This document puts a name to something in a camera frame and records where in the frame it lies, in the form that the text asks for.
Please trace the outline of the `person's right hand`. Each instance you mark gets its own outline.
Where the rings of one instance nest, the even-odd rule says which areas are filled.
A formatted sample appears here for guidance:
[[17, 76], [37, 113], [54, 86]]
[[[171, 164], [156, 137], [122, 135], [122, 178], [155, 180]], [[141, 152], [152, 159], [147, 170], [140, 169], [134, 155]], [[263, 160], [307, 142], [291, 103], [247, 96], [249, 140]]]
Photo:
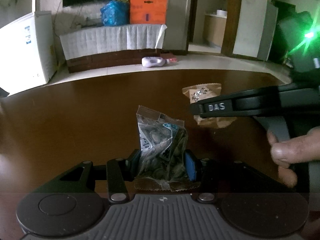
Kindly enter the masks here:
[[311, 129], [306, 135], [284, 142], [279, 142], [268, 131], [267, 139], [271, 145], [271, 158], [278, 165], [278, 177], [288, 187], [297, 184], [297, 175], [289, 169], [291, 164], [319, 161], [319, 127]]

